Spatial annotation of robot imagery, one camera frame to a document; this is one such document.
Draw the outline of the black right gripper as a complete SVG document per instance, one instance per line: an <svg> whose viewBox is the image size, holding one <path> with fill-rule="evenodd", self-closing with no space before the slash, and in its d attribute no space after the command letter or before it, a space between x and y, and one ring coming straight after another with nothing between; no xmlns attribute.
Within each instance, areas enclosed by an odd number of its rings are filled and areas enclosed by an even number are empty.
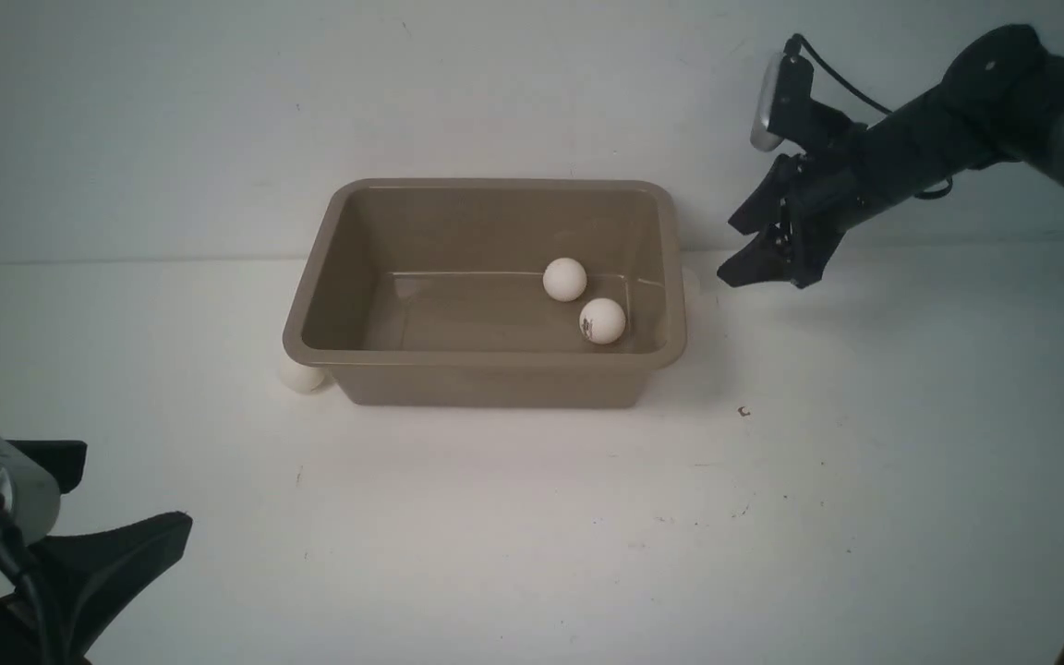
<svg viewBox="0 0 1064 665"><path fill-rule="evenodd" d="M757 235L722 262L718 278L735 289L807 289L822 281L846 231L920 190L920 144L900 129L853 132L836 151L778 156L728 218L739 235Z"/></svg>

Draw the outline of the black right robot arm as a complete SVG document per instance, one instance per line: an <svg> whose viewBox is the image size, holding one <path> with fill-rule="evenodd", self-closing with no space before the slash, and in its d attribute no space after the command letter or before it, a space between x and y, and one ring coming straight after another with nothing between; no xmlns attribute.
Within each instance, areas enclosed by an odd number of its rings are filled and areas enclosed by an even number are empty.
<svg viewBox="0 0 1064 665"><path fill-rule="evenodd" d="M733 287L822 278L846 233L955 174L1026 163L1064 187L1064 56L1026 24L997 27L966 47L932 89L872 126L812 97L815 64L802 35L774 55L751 132L781 154L728 225L748 243L718 269Z"/></svg>

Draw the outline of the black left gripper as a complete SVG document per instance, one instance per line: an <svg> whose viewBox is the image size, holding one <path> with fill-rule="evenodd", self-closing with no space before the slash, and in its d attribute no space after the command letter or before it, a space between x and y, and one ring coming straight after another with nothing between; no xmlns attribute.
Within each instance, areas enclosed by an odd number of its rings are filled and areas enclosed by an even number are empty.
<svg viewBox="0 0 1064 665"><path fill-rule="evenodd" d="M67 664L89 664L89 651L109 624L185 552L193 518L159 514L106 533L56 538L30 546L35 568L54 593ZM41 631L33 611L13 592L0 595L0 664L41 664Z"/></svg>

